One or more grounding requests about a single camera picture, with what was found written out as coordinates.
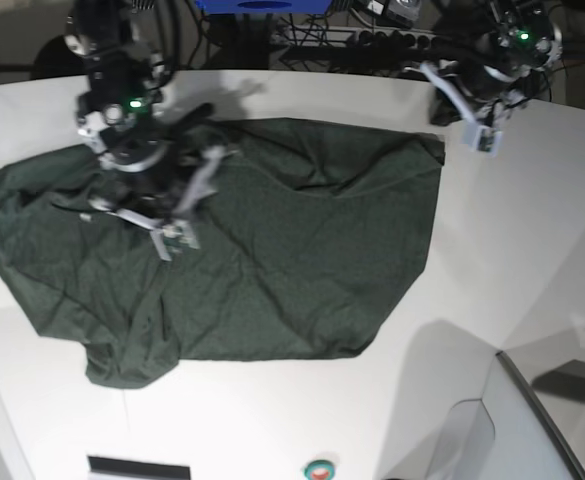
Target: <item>dark green cloth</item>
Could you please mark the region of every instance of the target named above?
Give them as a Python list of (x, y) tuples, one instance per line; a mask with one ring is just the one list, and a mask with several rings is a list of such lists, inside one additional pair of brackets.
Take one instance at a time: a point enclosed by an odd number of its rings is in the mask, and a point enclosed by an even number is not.
[(202, 204), (202, 248), (169, 263), (138, 227), (52, 205), (85, 207), (88, 149), (0, 170), (0, 275), (39, 335), (85, 345), (94, 383), (142, 387), (179, 359), (354, 357), (425, 267), (440, 141), (291, 119), (215, 128), (241, 153)]

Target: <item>wrinkled cloth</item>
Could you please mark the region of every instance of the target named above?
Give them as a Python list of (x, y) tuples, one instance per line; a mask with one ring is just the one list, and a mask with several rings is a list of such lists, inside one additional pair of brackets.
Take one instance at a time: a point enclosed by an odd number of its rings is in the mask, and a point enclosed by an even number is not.
[(37, 333), (82, 343), (96, 384), (138, 388), (180, 359), (359, 355), (425, 268), (443, 143), (292, 119), (197, 127), (239, 153), (162, 262), (148, 233), (85, 208), (83, 146), (0, 170), (0, 275)]

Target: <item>blue object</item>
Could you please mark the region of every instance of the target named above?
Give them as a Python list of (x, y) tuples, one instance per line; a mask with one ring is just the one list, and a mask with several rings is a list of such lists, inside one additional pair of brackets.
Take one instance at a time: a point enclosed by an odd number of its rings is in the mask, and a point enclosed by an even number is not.
[(317, 460), (305, 467), (303, 473), (308, 480), (332, 480), (336, 475), (336, 468), (328, 460)]
[(325, 13), (332, 0), (196, 0), (205, 13)]

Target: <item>white tabletop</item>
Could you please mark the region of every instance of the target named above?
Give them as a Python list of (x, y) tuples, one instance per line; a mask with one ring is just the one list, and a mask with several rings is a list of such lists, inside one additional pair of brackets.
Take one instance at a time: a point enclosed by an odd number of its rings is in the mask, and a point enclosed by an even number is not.
[[(0, 166), (78, 143), (74, 97), (84, 89), (82, 78), (0, 86)], [(0, 282), (0, 389), (36, 478), (84, 479), (86, 452), (190, 464), (200, 480), (292, 480), (321, 457), (338, 464), (339, 480), (423, 476), (447, 412), (481, 396), (492, 356), (585, 231), (585, 111), (531, 102), (490, 158), (460, 144), (460, 125), (428, 125), (432, 93), (350, 75), (179, 75), (167, 103), (212, 101), (223, 119), (441, 135), (428, 265), (359, 358), (186, 361), (127, 392), (89, 384), (82, 349), (36, 337)]]

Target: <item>gray floor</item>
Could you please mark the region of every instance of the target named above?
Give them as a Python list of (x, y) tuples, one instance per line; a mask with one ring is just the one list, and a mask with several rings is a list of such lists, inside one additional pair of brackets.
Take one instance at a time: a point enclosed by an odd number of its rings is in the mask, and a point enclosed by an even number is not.
[[(72, 0), (0, 0), (0, 63), (31, 63), (49, 39), (63, 33), (71, 4)], [(183, 9), (184, 57), (187, 57), (196, 42), (196, 28), (183, 4), (179, 4)], [(426, 2), (420, 23), (431, 24), (434, 16), (435, 9)], [(552, 16), (565, 31), (585, 34), (585, 14), (558, 8)], [(339, 24), (338, 18), (332, 24)], [(152, 35), (152, 29), (148, 29), (148, 34)], [(205, 49), (201, 48), (195, 64), (201, 64), (204, 56)], [(0, 84), (27, 79), (27, 74), (0, 74)], [(555, 75), (552, 93), (556, 103), (585, 109), (585, 65)]]

